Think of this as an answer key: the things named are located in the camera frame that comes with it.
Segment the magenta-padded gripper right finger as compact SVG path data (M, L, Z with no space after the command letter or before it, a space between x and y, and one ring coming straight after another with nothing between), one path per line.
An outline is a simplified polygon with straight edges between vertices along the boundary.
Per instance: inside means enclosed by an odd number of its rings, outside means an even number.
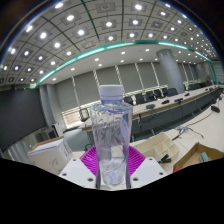
M137 149L129 147L126 174L128 188L140 188L165 176L166 172L154 157L145 157Z

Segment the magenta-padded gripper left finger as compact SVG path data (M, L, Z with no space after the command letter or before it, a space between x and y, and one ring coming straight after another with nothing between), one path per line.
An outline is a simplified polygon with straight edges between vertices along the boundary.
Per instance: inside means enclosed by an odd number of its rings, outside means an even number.
M60 177L78 186L96 189L98 176L98 160L96 148L86 152L74 152L74 157L60 173Z

